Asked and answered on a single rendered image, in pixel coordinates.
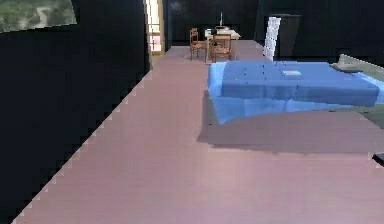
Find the wooden dining chair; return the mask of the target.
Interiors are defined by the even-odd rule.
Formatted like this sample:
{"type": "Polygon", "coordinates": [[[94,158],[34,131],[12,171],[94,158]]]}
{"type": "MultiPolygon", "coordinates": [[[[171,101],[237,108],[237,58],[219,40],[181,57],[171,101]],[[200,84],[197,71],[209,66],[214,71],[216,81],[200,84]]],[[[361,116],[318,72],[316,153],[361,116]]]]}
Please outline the wooden dining chair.
{"type": "Polygon", "coordinates": [[[219,55],[224,55],[228,60],[232,58],[232,44],[230,34],[214,34],[211,40],[211,59],[217,61],[219,55]]]}
{"type": "Polygon", "coordinates": [[[207,51],[207,43],[199,40],[199,33],[196,28],[190,29],[190,58],[193,58],[193,54],[199,57],[199,50],[203,49],[207,51]]]}

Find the blue bed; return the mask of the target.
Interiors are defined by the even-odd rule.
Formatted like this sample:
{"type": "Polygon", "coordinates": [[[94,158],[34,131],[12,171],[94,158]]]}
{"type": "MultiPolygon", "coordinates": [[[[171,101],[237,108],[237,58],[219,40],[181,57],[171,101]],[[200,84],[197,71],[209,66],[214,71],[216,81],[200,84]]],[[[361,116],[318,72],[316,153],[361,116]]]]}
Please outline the blue bed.
{"type": "Polygon", "coordinates": [[[384,103],[383,81],[362,72],[338,71],[326,62],[216,62],[208,67],[207,90],[219,124],[257,115],[384,103]],[[302,75],[286,76],[285,70],[302,75]]]}

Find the pale dining table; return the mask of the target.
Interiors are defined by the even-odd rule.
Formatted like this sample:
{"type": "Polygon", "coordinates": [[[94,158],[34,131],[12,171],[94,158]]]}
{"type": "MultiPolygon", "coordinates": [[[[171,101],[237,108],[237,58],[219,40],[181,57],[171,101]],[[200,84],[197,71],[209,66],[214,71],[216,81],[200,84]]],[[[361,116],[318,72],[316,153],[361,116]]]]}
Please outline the pale dining table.
{"type": "Polygon", "coordinates": [[[207,43],[208,56],[207,58],[211,61],[211,40],[214,34],[230,34],[231,35],[231,44],[232,44],[232,58],[230,60],[236,59],[236,47],[238,40],[240,39],[240,35],[231,29],[206,29],[204,31],[204,37],[207,43]]]}

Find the pale wooden room door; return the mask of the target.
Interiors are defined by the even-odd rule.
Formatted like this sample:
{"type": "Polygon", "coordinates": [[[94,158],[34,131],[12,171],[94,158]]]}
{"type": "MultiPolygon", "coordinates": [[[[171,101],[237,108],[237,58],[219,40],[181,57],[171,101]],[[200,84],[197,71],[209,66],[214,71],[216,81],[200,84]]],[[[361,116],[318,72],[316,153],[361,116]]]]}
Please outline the pale wooden room door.
{"type": "Polygon", "coordinates": [[[152,56],[165,53],[163,0],[143,0],[149,52],[152,56]]]}

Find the grey green pillow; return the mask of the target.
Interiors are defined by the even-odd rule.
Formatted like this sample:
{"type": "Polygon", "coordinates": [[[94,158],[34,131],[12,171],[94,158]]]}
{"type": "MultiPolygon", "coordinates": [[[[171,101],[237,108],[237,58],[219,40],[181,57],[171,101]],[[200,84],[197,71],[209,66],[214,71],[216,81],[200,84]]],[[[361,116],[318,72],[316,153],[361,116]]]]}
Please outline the grey green pillow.
{"type": "Polygon", "coordinates": [[[362,72],[384,82],[384,67],[345,54],[341,54],[339,60],[336,63],[331,63],[330,66],[342,72],[362,72]]]}

